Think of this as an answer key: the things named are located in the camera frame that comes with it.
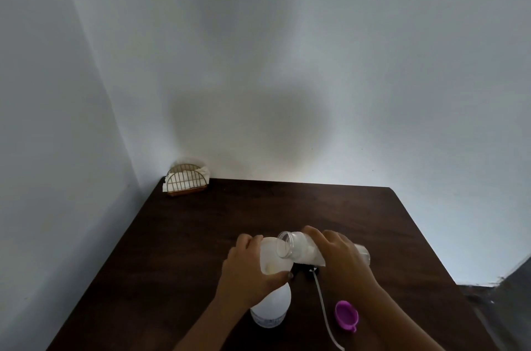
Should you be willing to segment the person's left hand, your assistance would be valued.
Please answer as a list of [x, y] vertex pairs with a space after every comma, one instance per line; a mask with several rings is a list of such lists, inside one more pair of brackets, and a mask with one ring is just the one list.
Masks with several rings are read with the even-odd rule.
[[257, 298], [258, 303], [279, 288], [266, 288], [260, 267], [262, 235], [240, 234], [222, 264], [216, 294]]

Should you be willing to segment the white plastic funnel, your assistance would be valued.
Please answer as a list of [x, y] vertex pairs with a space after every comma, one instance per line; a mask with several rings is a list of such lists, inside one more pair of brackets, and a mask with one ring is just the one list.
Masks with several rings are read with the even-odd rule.
[[266, 275], [276, 274], [282, 271], [291, 271], [293, 261], [281, 258], [278, 253], [278, 238], [264, 237], [260, 245], [260, 267]]

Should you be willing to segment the person's right forearm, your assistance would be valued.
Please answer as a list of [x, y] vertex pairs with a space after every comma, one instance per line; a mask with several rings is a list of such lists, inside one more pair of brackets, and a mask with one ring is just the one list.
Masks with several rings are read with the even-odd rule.
[[347, 286], [341, 293], [367, 320], [388, 351], [445, 351], [377, 282]]

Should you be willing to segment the black spray head with tube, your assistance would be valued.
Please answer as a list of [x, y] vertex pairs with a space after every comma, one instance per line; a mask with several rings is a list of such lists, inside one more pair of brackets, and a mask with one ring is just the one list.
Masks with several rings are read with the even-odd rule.
[[329, 324], [328, 316], [327, 316], [327, 311], [326, 311], [326, 307], [325, 307], [325, 304], [324, 304], [323, 294], [322, 294], [321, 286], [320, 286], [319, 279], [318, 279], [319, 267], [317, 267], [315, 265], [307, 265], [307, 264], [295, 263], [294, 267], [293, 267], [293, 275], [296, 275], [296, 273], [298, 273], [298, 272], [303, 272], [303, 274], [307, 278], [313, 277], [313, 280], [315, 281], [315, 287], [316, 287], [316, 290], [317, 290], [319, 301], [320, 301], [320, 306], [321, 306], [321, 311], [322, 311], [324, 325], [325, 325], [326, 331], [327, 331], [327, 333], [329, 335], [329, 338], [330, 338], [332, 343], [335, 345], [335, 347], [339, 351], [345, 351], [345, 348], [342, 345], [340, 345], [338, 343], [338, 341], [335, 339], [335, 337], [334, 337], [334, 335], [332, 333], [332, 330], [330, 328], [330, 324]]

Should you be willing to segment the person's left forearm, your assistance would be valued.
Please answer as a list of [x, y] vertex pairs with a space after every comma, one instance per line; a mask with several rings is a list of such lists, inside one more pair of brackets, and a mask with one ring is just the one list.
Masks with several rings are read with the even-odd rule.
[[173, 351], [220, 351], [229, 334], [257, 298], [216, 294]]

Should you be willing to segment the clear plastic bottle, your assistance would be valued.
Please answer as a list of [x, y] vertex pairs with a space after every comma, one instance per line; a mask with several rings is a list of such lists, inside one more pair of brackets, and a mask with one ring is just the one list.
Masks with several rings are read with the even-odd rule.
[[317, 267], [369, 267], [368, 250], [344, 234], [325, 231], [309, 233], [284, 231], [278, 236], [278, 255], [294, 263]]

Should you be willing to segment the purple bottle cap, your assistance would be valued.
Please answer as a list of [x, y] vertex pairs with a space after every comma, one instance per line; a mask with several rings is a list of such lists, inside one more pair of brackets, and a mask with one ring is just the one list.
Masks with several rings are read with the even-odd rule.
[[348, 301], [338, 301], [335, 305], [335, 320], [343, 330], [355, 333], [360, 317], [357, 310]]

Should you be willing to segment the person's right hand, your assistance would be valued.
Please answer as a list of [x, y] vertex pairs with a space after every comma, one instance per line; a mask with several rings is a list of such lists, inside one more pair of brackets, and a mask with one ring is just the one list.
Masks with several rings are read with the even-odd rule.
[[319, 231], [305, 226], [325, 261], [322, 275], [342, 299], [360, 305], [378, 287], [375, 277], [359, 250], [345, 235], [336, 231]]

